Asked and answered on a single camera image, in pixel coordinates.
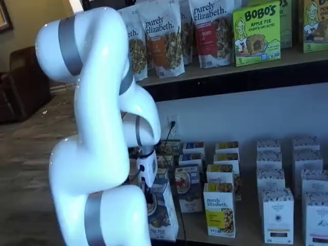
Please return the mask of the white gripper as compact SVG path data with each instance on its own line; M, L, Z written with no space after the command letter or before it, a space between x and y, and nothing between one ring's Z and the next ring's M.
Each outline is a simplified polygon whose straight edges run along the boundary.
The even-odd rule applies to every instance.
M153 204L153 194L151 187L156 178L158 165L157 165L157 156L154 147L141 147L138 153L136 160L137 166L137 180L138 183L144 181L145 186L145 198L147 204Z

